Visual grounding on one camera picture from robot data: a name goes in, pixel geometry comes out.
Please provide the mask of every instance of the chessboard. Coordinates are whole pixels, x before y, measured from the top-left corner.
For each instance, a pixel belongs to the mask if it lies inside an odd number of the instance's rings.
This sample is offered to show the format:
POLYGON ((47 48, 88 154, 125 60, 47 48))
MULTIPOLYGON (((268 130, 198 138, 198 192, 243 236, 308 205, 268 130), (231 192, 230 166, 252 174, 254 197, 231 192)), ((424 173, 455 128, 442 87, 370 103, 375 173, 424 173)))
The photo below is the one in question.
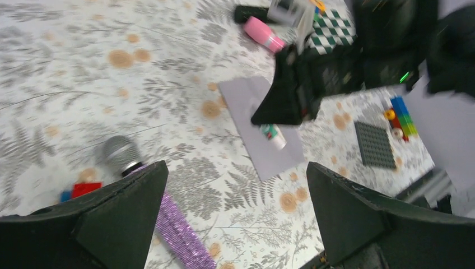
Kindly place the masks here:
POLYGON ((311 39, 320 54, 329 53, 336 44, 351 44, 355 31, 349 14, 342 10, 327 10, 314 23, 311 39))

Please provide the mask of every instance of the purple cloth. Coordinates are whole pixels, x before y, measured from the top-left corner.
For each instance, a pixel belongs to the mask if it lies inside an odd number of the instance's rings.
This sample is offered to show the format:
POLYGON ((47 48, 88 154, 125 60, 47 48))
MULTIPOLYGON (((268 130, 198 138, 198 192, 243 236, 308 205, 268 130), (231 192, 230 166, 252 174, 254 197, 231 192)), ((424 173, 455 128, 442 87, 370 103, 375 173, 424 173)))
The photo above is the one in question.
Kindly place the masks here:
POLYGON ((185 269, 216 269, 216 262, 167 192, 163 195, 155 230, 161 234, 185 269))

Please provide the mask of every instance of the gray mat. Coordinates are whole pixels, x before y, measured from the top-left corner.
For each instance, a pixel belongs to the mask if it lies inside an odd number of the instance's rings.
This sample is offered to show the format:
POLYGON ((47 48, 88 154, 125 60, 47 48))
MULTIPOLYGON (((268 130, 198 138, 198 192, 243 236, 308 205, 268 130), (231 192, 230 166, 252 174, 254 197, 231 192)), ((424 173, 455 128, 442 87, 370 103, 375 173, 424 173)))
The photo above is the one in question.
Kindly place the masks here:
POLYGON ((279 149, 267 140, 251 116, 269 91, 264 77, 237 78, 219 83, 237 131, 261 180, 267 180, 305 161, 300 136, 295 127, 278 126, 287 144, 279 149))

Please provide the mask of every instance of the green light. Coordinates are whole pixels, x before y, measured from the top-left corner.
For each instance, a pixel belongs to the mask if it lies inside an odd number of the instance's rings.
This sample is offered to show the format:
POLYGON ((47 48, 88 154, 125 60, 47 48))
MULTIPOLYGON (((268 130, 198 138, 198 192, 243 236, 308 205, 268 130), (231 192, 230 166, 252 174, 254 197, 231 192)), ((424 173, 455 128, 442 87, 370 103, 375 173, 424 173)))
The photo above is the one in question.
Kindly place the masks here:
POLYGON ((399 80, 399 83, 404 82, 404 80, 406 80, 408 76, 409 76, 409 72, 407 72, 404 76, 401 77, 401 79, 399 80))

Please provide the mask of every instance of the floral tablecloth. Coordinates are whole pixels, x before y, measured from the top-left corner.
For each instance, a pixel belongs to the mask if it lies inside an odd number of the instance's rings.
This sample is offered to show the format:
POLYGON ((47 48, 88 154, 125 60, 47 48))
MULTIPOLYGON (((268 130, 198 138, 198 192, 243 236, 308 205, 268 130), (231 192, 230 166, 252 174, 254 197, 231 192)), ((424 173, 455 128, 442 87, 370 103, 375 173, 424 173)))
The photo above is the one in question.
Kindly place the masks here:
MULTIPOLYGON (((325 4, 346 15, 342 2, 325 4)), ((1 0, 0 214, 58 203, 78 180, 110 183, 96 151, 121 134, 148 161, 167 161, 168 191, 218 268, 294 269, 321 251, 307 163, 260 182, 217 88, 273 75, 272 55, 232 22, 236 4, 1 0)), ((409 185, 432 167, 419 139, 393 143, 395 171, 366 168, 359 156, 352 122, 387 124, 389 95, 325 100, 300 128, 306 158, 386 194, 409 185)), ((159 235, 146 268, 179 268, 159 235)))

